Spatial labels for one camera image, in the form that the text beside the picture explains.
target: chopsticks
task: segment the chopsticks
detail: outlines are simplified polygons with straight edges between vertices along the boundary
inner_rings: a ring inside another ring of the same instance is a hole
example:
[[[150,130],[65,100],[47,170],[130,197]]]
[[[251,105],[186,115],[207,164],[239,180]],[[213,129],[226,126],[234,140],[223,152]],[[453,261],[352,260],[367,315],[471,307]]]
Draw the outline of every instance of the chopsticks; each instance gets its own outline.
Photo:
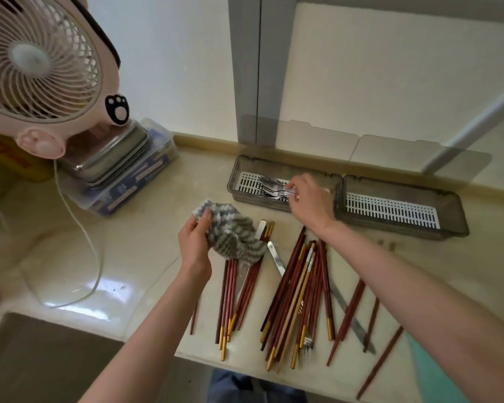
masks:
[[[317,267],[316,267],[317,263],[315,263],[315,260],[314,260],[314,258],[316,257],[316,254],[317,254],[317,252],[312,253],[312,258],[308,262],[306,276],[304,277],[304,283],[302,284],[302,287],[300,289],[299,299],[297,301],[297,306],[295,308],[295,311],[293,312],[293,318],[291,320],[291,326],[290,326],[289,331],[288,331],[288,338],[293,333],[293,326],[295,325],[295,322],[297,321],[297,315],[299,313],[300,303],[302,302],[302,298],[304,296],[304,292],[306,291],[306,286],[308,284],[308,279],[310,277],[310,271],[312,270],[312,268],[316,268],[317,269]],[[295,347],[293,349],[293,358],[291,359],[291,369],[295,369],[295,365],[297,364],[297,357],[299,355],[299,350],[300,350],[300,339],[299,338],[302,339],[302,343],[304,344],[304,335],[302,334],[302,336],[299,337],[299,333],[297,333],[297,338],[295,340]],[[287,348],[288,348],[288,345],[286,344],[284,346],[284,350],[282,351],[282,356],[280,358],[280,362],[284,361],[284,355],[285,355],[285,351],[287,350]]]
[[[222,278],[222,290],[220,292],[220,307],[219,307],[219,318],[218,318],[218,323],[216,324],[216,337],[215,337],[215,343],[219,345],[219,350],[222,349],[222,332],[221,331],[221,324],[222,324],[222,316],[223,316],[223,310],[224,310],[224,299],[226,295],[226,278],[228,275],[228,264],[229,260],[226,260],[226,263],[224,264],[224,275]]]
[[[270,348],[271,352],[267,363],[268,371],[271,370],[275,360],[281,359],[279,353],[283,353],[285,341],[287,338],[289,338],[288,332],[286,330],[288,329],[288,325],[290,324],[294,308],[297,308],[298,311],[299,306],[296,306],[296,302],[297,298],[299,297],[299,290],[302,286],[302,282],[304,281],[304,277],[306,276],[306,272],[315,246],[315,242],[311,242],[309,244],[306,252],[306,259],[302,257],[300,263],[297,265],[297,268],[293,273],[293,277],[290,279],[290,290],[286,294],[283,304],[284,306],[282,309],[282,315],[280,316],[281,318],[278,321],[275,337],[273,338],[272,347]]]
[[[276,289],[275,296],[272,299],[271,305],[269,307],[269,311],[267,311],[267,315],[265,316],[265,319],[263,320],[263,324],[261,326],[260,331],[262,332],[262,336],[260,342],[262,343],[261,345],[262,351],[265,348],[265,345],[267,344],[267,339],[269,338],[271,330],[275,324],[277,313],[280,307],[282,307],[283,305],[284,295],[289,288],[290,279],[298,263],[300,263],[300,261],[304,257],[306,250],[306,244],[304,244],[305,240],[306,240],[306,227],[303,226],[302,230],[300,231],[297,242],[295,244],[295,248],[293,249],[293,253],[291,254],[289,263],[286,267],[286,271],[282,276],[282,279],[280,280],[278,288]]]
[[[342,324],[340,325],[340,329],[338,330],[338,334],[336,335],[336,339],[334,341],[334,345],[332,346],[332,350],[330,351],[330,356],[328,357],[327,366],[330,366],[332,359],[334,358],[334,354],[336,353],[336,348],[338,344],[342,342],[349,330],[349,326],[351,325],[351,321],[353,320],[353,316],[355,315],[356,309],[358,308],[358,303],[360,303],[360,298],[362,298],[362,293],[364,293],[364,289],[366,288],[366,283],[362,279],[358,281],[356,285],[355,292],[353,293],[353,297],[347,307],[346,314],[343,317]]]
[[[366,353],[366,351],[368,350],[368,346],[370,344],[371,332],[374,330],[375,319],[377,318],[377,311],[379,311],[379,298],[375,297],[375,304],[374,309],[371,311],[370,323],[368,325],[368,332],[366,333],[363,342],[364,349],[362,350],[362,352],[364,353]]]
[[[379,246],[382,246],[384,243],[383,240],[379,240],[377,244]],[[389,245],[389,251],[394,251],[396,250],[396,243],[391,242]],[[375,325],[375,320],[377,318],[377,311],[379,311],[379,305],[380,301],[378,297],[375,297],[375,303],[374,303],[374,309],[371,311],[371,317],[370,317],[370,323],[368,325],[368,332],[366,333],[366,336],[364,337],[364,341],[362,342],[364,345],[364,348],[362,349],[362,352],[366,353],[368,351],[368,345],[370,344],[370,339],[371,339],[371,332],[374,330],[374,325]]]
[[[232,282],[229,288],[229,314],[228,314],[228,339],[227,339],[228,342],[232,334],[233,305],[235,302],[235,283],[237,282],[238,263],[239,261],[237,259],[233,259]]]
[[[308,317],[308,331],[310,333],[310,337],[312,338],[312,345],[311,347],[313,348],[314,341],[316,340],[316,328],[317,328],[317,321],[319,317],[319,308],[321,306],[321,292],[323,291],[323,286],[321,284],[321,266],[319,265],[321,263],[319,256],[315,258],[315,263],[316,266],[314,267],[314,281],[313,281],[313,288],[312,292],[310,294],[310,299],[309,299],[309,317]]]
[[[325,310],[327,313],[328,339],[334,339],[334,314],[332,312],[332,299],[330,297],[330,279],[328,276],[327,244],[323,240],[319,241],[319,256],[321,259],[321,277],[323,279],[323,295],[325,296]]]
[[[268,242],[272,230],[275,227],[274,222],[270,222],[265,230],[263,231],[261,240],[263,242]],[[247,277],[244,280],[243,289],[241,290],[241,294],[239,295],[239,300],[237,301],[237,308],[235,309],[235,313],[232,318],[232,326],[231,329],[237,325],[237,330],[240,331],[241,326],[243,325],[244,316],[248,310],[248,304],[250,303],[250,299],[252,297],[252,292],[256,286],[257,276],[260,273],[260,267],[263,261],[263,257],[260,258],[255,264],[253,264],[247,273]]]
[[[229,326],[231,324],[230,317],[232,316],[231,308],[233,306],[232,295],[235,292],[235,279],[234,276],[237,274],[237,260],[232,259],[228,263],[228,269],[226,271],[226,289],[224,294],[223,309],[222,309],[222,321],[220,330],[220,343],[219,349],[222,349],[222,354],[220,357],[221,361],[226,360],[226,345],[228,342]]]
[[[375,378],[377,372],[379,371],[381,366],[383,366],[385,360],[388,358],[388,355],[390,354],[390,352],[392,351],[392,349],[396,345],[396,342],[398,341],[398,339],[402,335],[402,333],[403,333],[403,327],[400,326],[398,328],[398,330],[396,331],[396,333],[394,334],[394,336],[392,337],[392,339],[390,339],[390,342],[386,346],[386,349],[384,350],[383,354],[381,355],[381,357],[379,358],[379,360],[375,364],[374,368],[371,370],[370,374],[368,375],[368,378],[366,378],[364,385],[358,391],[358,393],[356,395],[357,400],[360,400],[360,398],[362,397],[362,395],[364,394],[364,392],[366,391],[368,386],[371,384],[371,382]]]

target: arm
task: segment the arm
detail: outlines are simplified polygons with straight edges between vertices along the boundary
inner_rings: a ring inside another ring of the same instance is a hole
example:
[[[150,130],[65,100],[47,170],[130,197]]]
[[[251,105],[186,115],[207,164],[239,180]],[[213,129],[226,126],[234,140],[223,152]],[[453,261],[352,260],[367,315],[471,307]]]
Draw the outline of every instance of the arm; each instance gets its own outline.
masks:
[[[81,403],[153,402],[205,284],[211,277],[206,210],[179,232],[181,269],[146,319],[101,372]]]
[[[474,402],[504,402],[504,323],[452,287],[334,220],[310,175],[290,181],[293,214],[331,245]]]

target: paw print decal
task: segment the paw print decal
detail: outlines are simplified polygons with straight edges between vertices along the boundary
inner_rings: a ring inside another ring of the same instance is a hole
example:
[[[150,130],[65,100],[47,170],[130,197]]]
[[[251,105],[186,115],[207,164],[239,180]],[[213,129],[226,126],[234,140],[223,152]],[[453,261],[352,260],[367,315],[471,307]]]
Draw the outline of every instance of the paw print decal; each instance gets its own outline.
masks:
[[[107,96],[105,107],[108,117],[118,126],[124,126],[129,120],[129,104],[121,94]]]

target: gray and white striped cloth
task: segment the gray and white striped cloth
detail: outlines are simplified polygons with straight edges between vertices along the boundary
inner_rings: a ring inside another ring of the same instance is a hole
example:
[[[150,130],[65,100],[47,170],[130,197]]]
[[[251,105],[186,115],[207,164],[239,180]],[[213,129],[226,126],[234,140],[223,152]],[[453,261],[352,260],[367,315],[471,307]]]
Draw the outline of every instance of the gray and white striped cloth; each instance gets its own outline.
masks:
[[[251,218],[229,203],[214,203],[208,199],[192,214],[199,219],[206,207],[211,209],[207,241],[219,255],[239,259],[246,266],[253,265],[263,256],[267,244],[255,238],[256,229]]]

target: stacked metal trays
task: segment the stacked metal trays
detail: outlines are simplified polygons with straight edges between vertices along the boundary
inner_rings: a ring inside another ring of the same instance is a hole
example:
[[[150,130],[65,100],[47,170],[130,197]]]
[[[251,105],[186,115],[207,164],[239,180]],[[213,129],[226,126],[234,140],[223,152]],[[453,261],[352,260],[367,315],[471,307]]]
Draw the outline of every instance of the stacked metal trays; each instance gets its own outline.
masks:
[[[104,130],[98,138],[92,132],[81,133],[67,142],[60,159],[63,169],[85,182],[90,189],[108,185],[121,175],[150,147],[150,134],[135,120],[123,127]]]

